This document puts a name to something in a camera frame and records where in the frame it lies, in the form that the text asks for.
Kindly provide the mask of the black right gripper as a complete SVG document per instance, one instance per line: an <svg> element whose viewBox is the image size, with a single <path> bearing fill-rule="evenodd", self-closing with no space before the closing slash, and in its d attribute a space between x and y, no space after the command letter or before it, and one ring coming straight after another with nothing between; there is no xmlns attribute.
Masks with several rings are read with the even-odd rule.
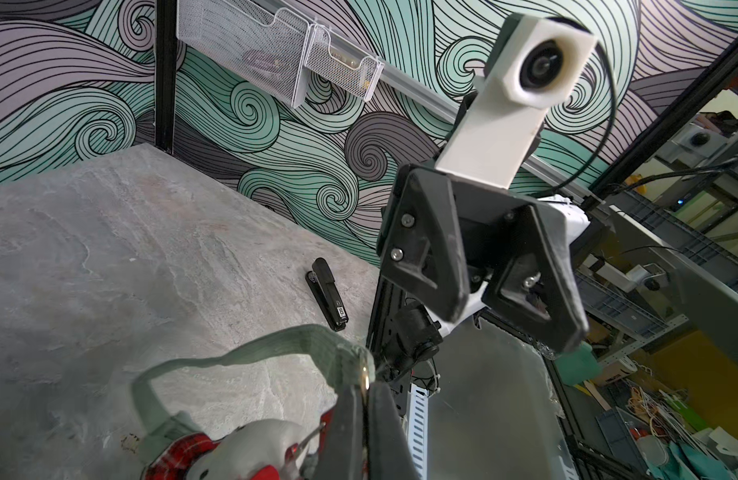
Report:
<svg viewBox="0 0 738 480"><path fill-rule="evenodd" d="M571 266L576 206L459 180L421 165L399 171L377 240L381 276L443 322L469 295L557 354L589 330Z"/></svg>

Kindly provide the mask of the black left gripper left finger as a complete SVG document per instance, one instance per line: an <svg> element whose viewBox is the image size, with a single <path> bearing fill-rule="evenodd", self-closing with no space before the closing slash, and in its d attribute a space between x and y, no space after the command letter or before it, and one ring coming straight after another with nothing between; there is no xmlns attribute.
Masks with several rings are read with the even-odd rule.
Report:
<svg viewBox="0 0 738 480"><path fill-rule="evenodd" d="M345 387L325 418L313 479L362 479L365 412L360 388Z"/></svg>

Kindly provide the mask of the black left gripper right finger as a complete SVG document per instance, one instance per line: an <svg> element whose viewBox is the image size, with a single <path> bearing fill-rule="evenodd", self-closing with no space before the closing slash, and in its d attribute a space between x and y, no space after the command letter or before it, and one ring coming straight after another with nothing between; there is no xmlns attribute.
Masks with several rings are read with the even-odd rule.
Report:
<svg viewBox="0 0 738 480"><path fill-rule="evenodd" d="M368 479L419 478L392 392L384 382L374 382L368 390L366 450Z"/></svg>

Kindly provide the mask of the green fabric bag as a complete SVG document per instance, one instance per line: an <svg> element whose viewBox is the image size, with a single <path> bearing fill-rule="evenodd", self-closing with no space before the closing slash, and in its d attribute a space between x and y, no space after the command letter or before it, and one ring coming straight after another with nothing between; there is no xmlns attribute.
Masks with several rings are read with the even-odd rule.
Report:
<svg viewBox="0 0 738 480"><path fill-rule="evenodd" d="M310 413L344 387L368 387L375 378L366 347L316 324L279 330L216 357L167 360L131 384L144 430L136 454L150 463L188 434L220 439L262 419L310 426Z"/></svg>

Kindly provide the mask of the red white plush decoration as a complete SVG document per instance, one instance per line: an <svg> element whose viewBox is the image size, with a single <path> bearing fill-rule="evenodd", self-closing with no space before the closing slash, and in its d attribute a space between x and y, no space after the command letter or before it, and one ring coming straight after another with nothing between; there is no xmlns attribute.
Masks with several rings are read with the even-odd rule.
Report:
<svg viewBox="0 0 738 480"><path fill-rule="evenodd" d="M213 439L185 413L175 415L140 443L143 479L302 479L317 457L330 416L313 430L286 420L263 419Z"/></svg>

